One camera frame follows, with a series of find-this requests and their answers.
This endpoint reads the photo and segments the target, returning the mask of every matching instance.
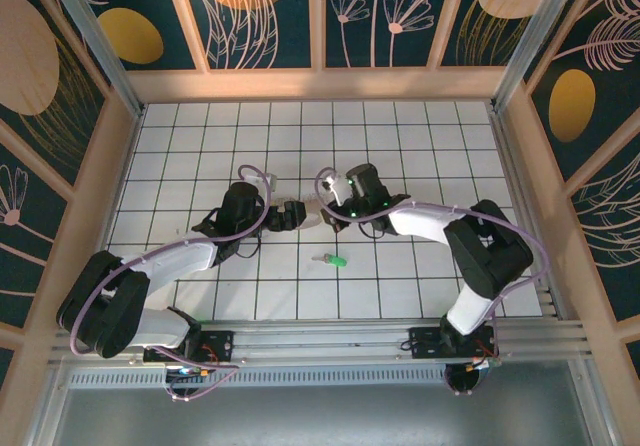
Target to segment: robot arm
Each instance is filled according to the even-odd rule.
[[[275,177],[268,178],[273,188]],[[80,324],[78,338],[104,358],[111,358],[129,346],[163,346],[191,356],[200,347],[198,322],[175,308],[153,310],[145,308],[144,303],[150,294],[176,279],[219,266],[237,253],[241,239],[216,243],[208,239],[242,233],[258,221],[267,206],[252,182],[256,181],[248,177],[232,184],[220,208],[212,210],[174,243],[122,258],[108,251],[94,254],[58,310],[58,323],[71,331],[81,308],[100,282],[123,264],[142,258],[115,276],[91,303]],[[304,203],[299,201],[285,202],[284,211],[268,207],[261,228],[251,236],[259,237],[265,228],[290,231],[306,218]]]
[[[391,196],[371,164],[351,169],[346,177],[329,177],[324,187],[335,198],[329,208],[346,217],[362,218],[410,203],[407,195]],[[507,221],[492,201],[480,201],[471,209]],[[336,233],[350,224],[326,211],[323,217]],[[397,208],[369,222],[378,231],[419,236],[451,248],[465,281],[456,302],[441,321],[442,339],[451,347],[463,342],[465,336],[484,323],[493,301],[505,286],[520,277],[533,262],[531,250],[518,234],[470,215],[428,207]]]

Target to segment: green object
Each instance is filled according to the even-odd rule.
[[[324,254],[322,256],[311,258],[313,261],[322,261],[326,264],[332,264],[336,268],[344,268],[347,265],[347,260],[344,258],[340,258],[339,256],[334,256],[333,254]]]

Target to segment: white tiled surface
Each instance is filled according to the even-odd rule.
[[[278,176],[275,198],[309,198],[325,166],[373,163],[392,194],[467,207],[496,201],[515,221],[491,126],[479,102],[153,104],[127,177],[110,250],[131,254],[175,239],[221,204],[240,164]],[[247,240],[240,252],[256,246]],[[342,269],[311,258],[347,259]],[[251,259],[167,285],[147,306],[206,320],[439,318],[462,279],[450,250],[421,238],[372,241],[352,226],[263,235]],[[498,308],[541,314],[525,287]]]

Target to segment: gray floor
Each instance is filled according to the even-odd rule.
[[[443,385],[227,387],[193,403],[162,390],[71,391],[56,444],[581,446],[568,368],[507,364],[476,393]]]

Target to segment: metal vent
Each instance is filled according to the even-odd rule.
[[[336,366],[313,368],[243,368],[223,387],[256,386],[338,386],[366,384],[418,384],[442,382],[442,365],[408,366]],[[211,384],[226,373],[181,381],[176,387],[189,384]],[[70,378],[71,389],[119,389],[163,387],[165,372],[159,368],[131,370],[75,371]]]

